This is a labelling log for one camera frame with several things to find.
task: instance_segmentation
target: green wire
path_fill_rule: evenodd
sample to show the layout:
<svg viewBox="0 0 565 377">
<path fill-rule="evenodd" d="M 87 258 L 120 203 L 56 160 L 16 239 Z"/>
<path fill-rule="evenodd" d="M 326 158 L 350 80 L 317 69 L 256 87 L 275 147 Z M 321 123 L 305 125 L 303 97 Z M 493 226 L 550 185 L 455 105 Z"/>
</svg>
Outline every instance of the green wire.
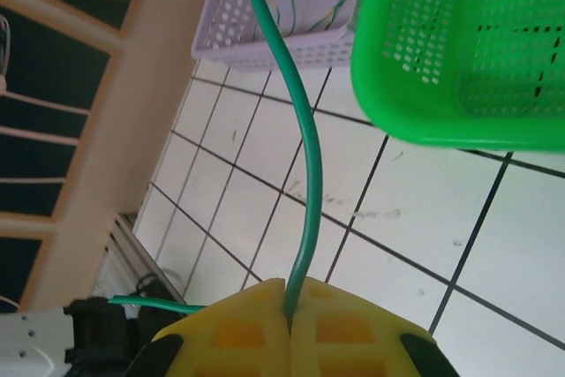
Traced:
<svg viewBox="0 0 565 377">
<path fill-rule="evenodd" d="M 169 300 L 142 298 L 141 296 L 115 296 L 108 302 L 116 305 L 152 306 L 153 308 L 166 309 L 175 313 L 197 313 L 205 307 L 200 305 L 183 305 L 177 302 L 170 302 Z"/>
<path fill-rule="evenodd" d="M 312 262 L 318 233 L 320 232 L 321 200 L 322 200 L 322 167 L 321 149 L 316 124 L 314 123 L 310 103 L 306 96 L 304 84 L 298 69 L 276 23 L 271 16 L 266 0 L 251 0 L 259 25 L 263 30 L 269 48 L 281 69 L 282 76 L 289 88 L 290 98 L 297 114 L 298 125 L 302 132 L 306 158 L 306 177 L 308 182 L 306 193 L 306 212 L 302 241 L 297 258 L 290 272 L 289 282 L 282 302 L 282 311 L 286 315 L 289 329 L 292 328 L 292 317 L 298 307 L 298 298 Z"/>
</svg>

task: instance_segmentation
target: beige wall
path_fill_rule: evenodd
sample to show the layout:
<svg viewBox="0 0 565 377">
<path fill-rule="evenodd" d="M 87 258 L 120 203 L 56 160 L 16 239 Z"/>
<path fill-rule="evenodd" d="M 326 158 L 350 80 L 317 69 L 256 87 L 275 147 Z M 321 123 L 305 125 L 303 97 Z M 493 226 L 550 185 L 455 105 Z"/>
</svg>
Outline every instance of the beige wall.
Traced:
<svg viewBox="0 0 565 377">
<path fill-rule="evenodd" d="M 54 234 L 32 308 L 87 295 L 117 212 L 136 210 L 185 91 L 204 0 L 142 0 L 120 39 L 41 0 L 16 0 L 121 51 L 116 74 L 59 222 L 0 221 L 0 230 Z"/>
</svg>

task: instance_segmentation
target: white plastic basket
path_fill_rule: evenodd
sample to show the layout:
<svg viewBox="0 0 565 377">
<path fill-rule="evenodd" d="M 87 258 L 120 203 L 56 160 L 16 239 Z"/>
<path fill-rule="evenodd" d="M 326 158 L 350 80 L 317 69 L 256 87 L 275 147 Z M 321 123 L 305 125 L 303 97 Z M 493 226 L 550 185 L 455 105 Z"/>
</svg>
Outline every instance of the white plastic basket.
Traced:
<svg viewBox="0 0 565 377">
<path fill-rule="evenodd" d="M 354 35 L 350 27 L 358 0 L 346 0 L 328 30 L 319 25 L 310 32 L 312 25 L 339 0 L 295 0 L 295 14 L 290 0 L 275 1 L 281 12 L 282 34 L 289 33 L 292 17 L 296 17 L 296 31 L 286 36 L 285 41 L 299 68 L 350 63 Z M 275 59 L 256 22 L 250 0 L 206 0 L 192 55 L 242 71 L 276 69 Z"/>
</svg>

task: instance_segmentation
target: floor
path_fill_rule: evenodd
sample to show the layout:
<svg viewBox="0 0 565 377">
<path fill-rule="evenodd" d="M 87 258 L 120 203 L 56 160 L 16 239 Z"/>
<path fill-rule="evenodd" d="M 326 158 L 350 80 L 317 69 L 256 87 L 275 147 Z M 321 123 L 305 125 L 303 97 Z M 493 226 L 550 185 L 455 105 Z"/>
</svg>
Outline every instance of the floor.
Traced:
<svg viewBox="0 0 565 377">
<path fill-rule="evenodd" d="M 310 275 L 428 328 L 462 376 L 565 369 L 565 156 L 438 150 L 370 125 L 348 69 L 302 72 L 325 195 Z M 287 276 L 305 160 L 280 73 L 200 63 L 135 232 L 189 304 Z"/>
</svg>

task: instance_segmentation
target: yellow block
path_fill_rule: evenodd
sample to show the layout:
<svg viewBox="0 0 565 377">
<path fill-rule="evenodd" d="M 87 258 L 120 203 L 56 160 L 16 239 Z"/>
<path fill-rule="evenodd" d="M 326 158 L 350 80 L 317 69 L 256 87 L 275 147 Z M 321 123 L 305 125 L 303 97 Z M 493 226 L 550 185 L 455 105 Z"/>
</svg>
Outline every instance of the yellow block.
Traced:
<svg viewBox="0 0 565 377">
<path fill-rule="evenodd" d="M 312 278 L 289 336 L 283 296 L 284 280 L 268 280 L 162 330 L 155 340 L 184 339 L 167 377 L 419 377 L 400 336 L 435 343 L 411 322 Z"/>
<path fill-rule="evenodd" d="M 184 339 L 167 377 L 289 377 L 283 296 L 284 280 L 268 280 L 164 328 L 154 340 Z"/>
</svg>

